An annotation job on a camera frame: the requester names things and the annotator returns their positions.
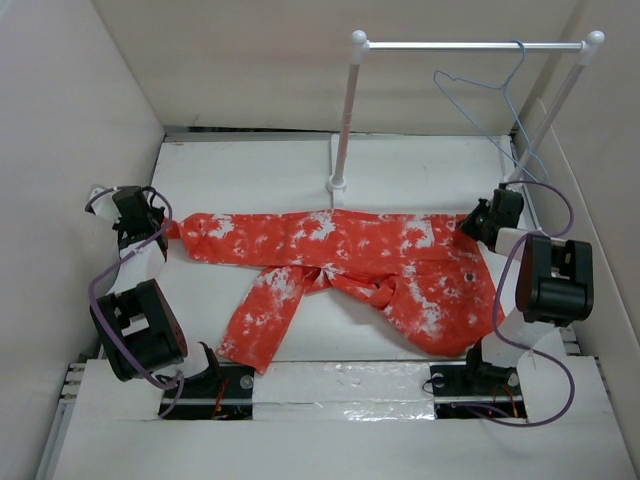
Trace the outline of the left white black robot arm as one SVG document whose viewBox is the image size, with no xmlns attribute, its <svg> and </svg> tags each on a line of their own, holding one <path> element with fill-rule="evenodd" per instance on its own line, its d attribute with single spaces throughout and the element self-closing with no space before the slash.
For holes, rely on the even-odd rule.
<svg viewBox="0 0 640 480">
<path fill-rule="evenodd" d="M 150 186 L 95 186 L 85 211 L 116 233 L 118 261 L 90 282 L 90 314 L 119 380 L 182 363 L 188 346 L 158 283 L 168 260 L 172 210 Z"/>
</svg>

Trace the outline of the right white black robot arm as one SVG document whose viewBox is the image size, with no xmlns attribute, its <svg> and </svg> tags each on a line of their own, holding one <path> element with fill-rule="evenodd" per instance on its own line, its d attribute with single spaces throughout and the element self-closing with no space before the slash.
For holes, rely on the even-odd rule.
<svg viewBox="0 0 640 480">
<path fill-rule="evenodd" d="M 462 233 L 506 258 L 490 334 L 466 354 L 462 381 L 483 394 L 516 371 L 552 330 L 586 320 L 594 305 L 593 248 L 585 241 L 519 227 L 524 197 L 503 182 L 459 223 Z"/>
</svg>

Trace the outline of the orange white tie-dye trousers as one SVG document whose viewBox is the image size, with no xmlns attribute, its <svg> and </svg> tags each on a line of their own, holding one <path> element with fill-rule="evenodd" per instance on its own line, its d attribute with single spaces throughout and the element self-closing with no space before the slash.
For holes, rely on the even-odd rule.
<svg viewBox="0 0 640 480">
<path fill-rule="evenodd" d="M 195 213 L 173 222 L 168 235 L 194 261 L 259 269 L 217 352 L 262 373 L 303 296 L 329 288 L 373 307 L 430 355 L 465 353 L 504 313 L 479 246 L 459 221 L 339 209 Z"/>
</svg>

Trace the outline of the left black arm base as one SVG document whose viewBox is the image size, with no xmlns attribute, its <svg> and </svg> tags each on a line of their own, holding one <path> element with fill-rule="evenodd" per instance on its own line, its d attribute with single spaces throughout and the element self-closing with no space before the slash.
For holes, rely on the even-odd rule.
<svg viewBox="0 0 640 480">
<path fill-rule="evenodd" d="M 213 349 L 201 342 L 207 367 L 163 393 L 158 415 L 166 420 L 244 421 L 253 418 L 255 370 L 236 363 L 221 364 Z"/>
</svg>

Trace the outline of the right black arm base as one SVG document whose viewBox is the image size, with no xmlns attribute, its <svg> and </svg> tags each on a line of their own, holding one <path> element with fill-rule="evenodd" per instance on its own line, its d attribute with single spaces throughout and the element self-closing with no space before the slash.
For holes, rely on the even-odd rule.
<svg viewBox="0 0 640 480">
<path fill-rule="evenodd" d="M 479 345 L 464 360 L 430 362 L 421 388 L 437 419 L 527 419 L 516 368 L 485 362 Z"/>
</svg>

